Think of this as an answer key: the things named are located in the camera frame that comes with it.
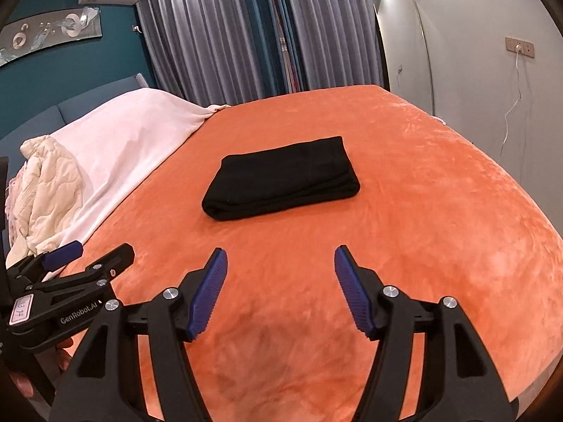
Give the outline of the person's left hand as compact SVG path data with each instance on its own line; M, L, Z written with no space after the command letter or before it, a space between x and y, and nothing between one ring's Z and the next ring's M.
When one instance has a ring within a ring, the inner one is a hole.
M74 339L68 338L44 352L40 352L37 355L29 355L26 362L23 360L8 362L7 367L10 377L25 398L34 398L36 391L39 391L38 380L29 378L25 373L25 370L37 365L38 371L41 372L41 377L46 378L46 383L49 385L51 392L48 397L45 397L44 394L40 395L49 405L52 404L56 393L55 387L58 385L60 375L67 370L71 362L68 348L71 348L72 345L74 345Z

